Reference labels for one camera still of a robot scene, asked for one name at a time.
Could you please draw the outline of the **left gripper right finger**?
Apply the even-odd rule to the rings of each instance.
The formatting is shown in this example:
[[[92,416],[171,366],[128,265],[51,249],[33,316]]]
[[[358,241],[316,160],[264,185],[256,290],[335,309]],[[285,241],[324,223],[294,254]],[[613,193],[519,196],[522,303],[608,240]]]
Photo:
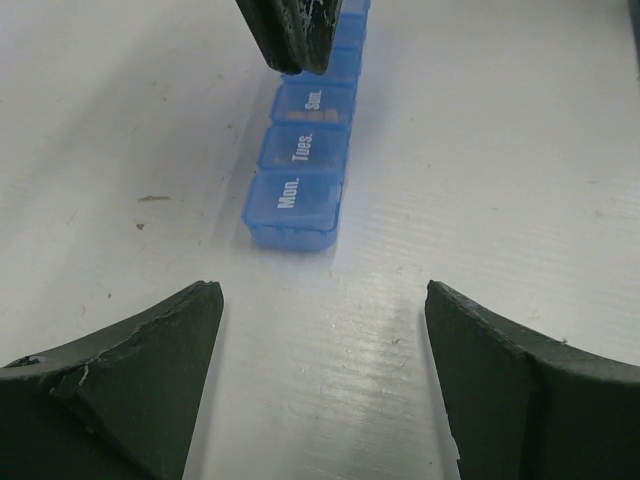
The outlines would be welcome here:
[[[427,286],[426,328],[463,479],[636,479],[639,369]]]

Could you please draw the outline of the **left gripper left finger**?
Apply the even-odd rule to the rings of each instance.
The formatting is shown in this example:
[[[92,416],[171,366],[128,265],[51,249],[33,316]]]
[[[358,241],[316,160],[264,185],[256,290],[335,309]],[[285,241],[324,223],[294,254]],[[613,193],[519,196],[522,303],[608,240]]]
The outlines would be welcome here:
[[[1,370],[5,479],[183,476],[223,313],[216,282]]]

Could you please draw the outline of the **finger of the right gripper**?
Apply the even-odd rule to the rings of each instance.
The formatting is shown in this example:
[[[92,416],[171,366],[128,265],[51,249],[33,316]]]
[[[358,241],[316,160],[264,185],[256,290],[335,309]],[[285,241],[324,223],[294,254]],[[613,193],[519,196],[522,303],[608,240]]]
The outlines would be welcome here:
[[[299,73],[299,64],[294,59],[275,2],[237,0],[237,6],[266,64],[280,73]]]
[[[341,0],[294,2],[294,47],[302,70],[322,75],[328,70]]]

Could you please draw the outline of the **blue weekly pill organizer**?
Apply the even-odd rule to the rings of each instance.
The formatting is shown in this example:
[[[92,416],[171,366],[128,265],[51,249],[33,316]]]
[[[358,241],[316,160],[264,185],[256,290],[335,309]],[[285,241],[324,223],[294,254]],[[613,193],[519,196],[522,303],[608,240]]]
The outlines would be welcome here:
[[[298,63],[295,1],[274,2]],[[336,241],[370,7],[342,1],[324,74],[279,72],[242,214],[260,247],[322,251]]]

